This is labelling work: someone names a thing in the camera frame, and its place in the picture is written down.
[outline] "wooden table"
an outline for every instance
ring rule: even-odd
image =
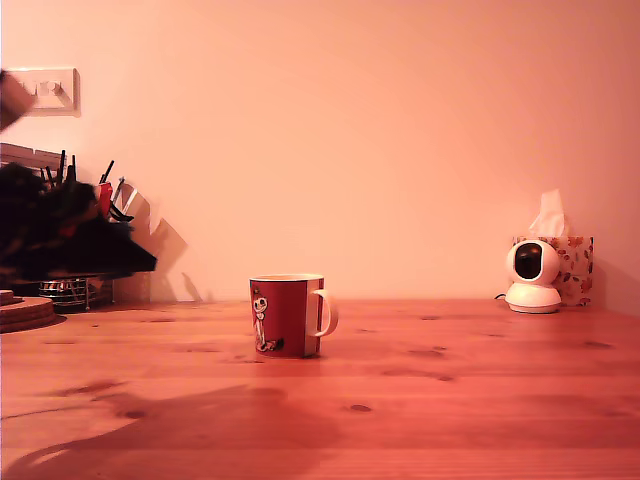
[[[640,318],[343,301],[323,356],[248,303],[2,336],[2,479],[640,479]]]

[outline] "mug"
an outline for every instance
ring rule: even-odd
[[[320,337],[338,326],[338,310],[314,274],[264,275],[249,280],[256,351],[270,357],[309,357]],[[322,311],[329,321],[322,328]]]

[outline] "light switch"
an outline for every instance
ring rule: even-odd
[[[36,97],[34,113],[73,113],[77,106],[77,71],[75,68],[6,69],[25,89]]]

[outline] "tissue box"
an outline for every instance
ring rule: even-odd
[[[591,303],[593,286],[593,237],[513,237],[513,244],[524,240],[541,240],[551,245],[560,257],[560,273],[553,286],[560,293],[563,306]]]

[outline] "security camera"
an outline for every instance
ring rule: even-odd
[[[507,255],[507,272],[513,285],[505,300],[511,310],[522,313],[551,313],[560,307],[560,294],[551,286],[560,271],[555,249],[540,240],[525,240]]]

